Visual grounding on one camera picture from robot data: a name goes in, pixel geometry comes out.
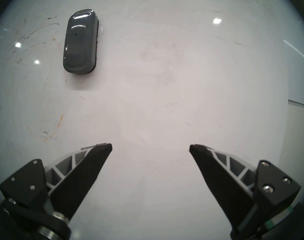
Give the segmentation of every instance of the screw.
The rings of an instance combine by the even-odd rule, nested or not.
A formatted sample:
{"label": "screw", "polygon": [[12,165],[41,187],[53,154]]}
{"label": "screw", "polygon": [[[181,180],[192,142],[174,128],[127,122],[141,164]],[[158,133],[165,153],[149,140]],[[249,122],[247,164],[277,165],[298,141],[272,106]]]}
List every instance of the screw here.
{"label": "screw", "polygon": [[269,164],[268,162],[261,162],[261,164],[262,164],[263,166],[270,166],[270,164]]}
{"label": "screw", "polygon": [[291,183],[291,179],[290,179],[290,178],[287,178],[287,177],[283,178],[283,181],[284,181],[285,183],[287,183],[287,184],[290,184],[290,183]]}
{"label": "screw", "polygon": [[273,193],[274,189],[270,185],[264,185],[263,191],[265,191],[266,193]]}

